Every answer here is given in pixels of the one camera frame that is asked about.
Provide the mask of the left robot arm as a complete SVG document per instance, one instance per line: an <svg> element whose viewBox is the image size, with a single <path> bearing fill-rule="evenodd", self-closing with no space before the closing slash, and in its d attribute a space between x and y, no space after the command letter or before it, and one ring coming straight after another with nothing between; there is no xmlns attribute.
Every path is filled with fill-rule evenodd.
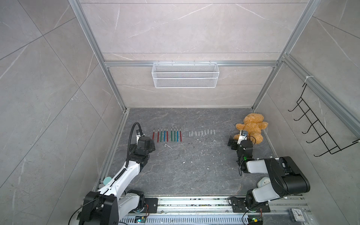
<svg viewBox="0 0 360 225"><path fill-rule="evenodd" d="M76 213L79 213L77 219L80 225L117 225L131 211L145 212L145 217L148 217L150 206L146 203L144 192L131 189L124 197L122 194L143 170L153 151L154 140L146 137L140 123L135 122L130 130L123 167L102 188L86 195L83 206L70 216L68 224Z"/></svg>

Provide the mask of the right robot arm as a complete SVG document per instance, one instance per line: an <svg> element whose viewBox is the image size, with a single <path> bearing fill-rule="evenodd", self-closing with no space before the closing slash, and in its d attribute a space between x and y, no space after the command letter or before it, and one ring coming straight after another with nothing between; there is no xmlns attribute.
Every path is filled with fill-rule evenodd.
<svg viewBox="0 0 360 225"><path fill-rule="evenodd" d="M270 212L268 202L310 191L310 183L291 157L253 159L250 137L239 141L229 138L228 144L238 156L239 174L262 173L270 179L247 191L245 197L230 197L233 212Z"/></svg>

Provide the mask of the brown teddy bear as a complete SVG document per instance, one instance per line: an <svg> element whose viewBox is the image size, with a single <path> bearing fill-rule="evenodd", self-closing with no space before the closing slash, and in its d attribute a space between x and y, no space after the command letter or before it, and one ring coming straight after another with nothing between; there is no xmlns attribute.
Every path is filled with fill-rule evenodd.
<svg viewBox="0 0 360 225"><path fill-rule="evenodd" d="M253 144L260 144L263 141L263 136L261 135L261 132L269 125L263 120L263 115L258 113L250 113L244 118L243 124L236 124L236 128L239 131L247 131L248 136L250 136L250 140L253 142Z"/></svg>

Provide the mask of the teal sand timer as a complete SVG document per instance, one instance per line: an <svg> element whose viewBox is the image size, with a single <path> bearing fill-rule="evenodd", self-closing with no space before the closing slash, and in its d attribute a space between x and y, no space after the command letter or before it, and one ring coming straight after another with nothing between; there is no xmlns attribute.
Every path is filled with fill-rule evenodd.
<svg viewBox="0 0 360 225"><path fill-rule="evenodd" d="M104 184L104 186L107 185L111 180L112 180L112 177L109 177L109 176L106 177L106 178L104 178L104 179L103 179L103 184Z"/></svg>

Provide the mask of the small white clock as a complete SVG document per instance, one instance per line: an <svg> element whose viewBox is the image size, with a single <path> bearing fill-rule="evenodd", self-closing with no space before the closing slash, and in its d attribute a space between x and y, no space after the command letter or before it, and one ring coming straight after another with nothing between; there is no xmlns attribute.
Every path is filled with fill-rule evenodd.
<svg viewBox="0 0 360 225"><path fill-rule="evenodd" d="M294 222L306 222L305 216L301 209L291 208L289 212Z"/></svg>

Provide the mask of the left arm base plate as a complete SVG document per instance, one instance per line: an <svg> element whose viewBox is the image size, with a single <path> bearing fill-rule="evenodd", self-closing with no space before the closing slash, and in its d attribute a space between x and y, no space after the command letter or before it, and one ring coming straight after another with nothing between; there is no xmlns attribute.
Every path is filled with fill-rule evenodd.
<svg viewBox="0 0 360 225"><path fill-rule="evenodd" d="M145 198L144 207L141 213L157 213L158 210L158 198Z"/></svg>

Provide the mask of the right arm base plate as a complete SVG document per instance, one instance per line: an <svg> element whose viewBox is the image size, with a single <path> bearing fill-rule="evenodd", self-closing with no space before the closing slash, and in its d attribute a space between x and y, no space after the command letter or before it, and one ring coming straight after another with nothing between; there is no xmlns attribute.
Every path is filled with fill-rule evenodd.
<svg viewBox="0 0 360 225"><path fill-rule="evenodd" d="M245 213L247 211L267 213L271 211L268 202L256 202L251 198L235 196L231 196L227 200L234 213Z"/></svg>

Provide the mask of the aluminium mounting rail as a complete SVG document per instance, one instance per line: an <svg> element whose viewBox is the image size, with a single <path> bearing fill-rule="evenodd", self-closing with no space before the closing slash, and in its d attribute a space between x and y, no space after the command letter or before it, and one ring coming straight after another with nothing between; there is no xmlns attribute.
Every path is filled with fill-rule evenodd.
<svg viewBox="0 0 360 225"><path fill-rule="evenodd" d="M234 213L229 196L147 196L158 198L157 213L131 211L118 225L316 225L301 195L268 202L270 212ZM294 222L291 208L301 209L306 222Z"/></svg>

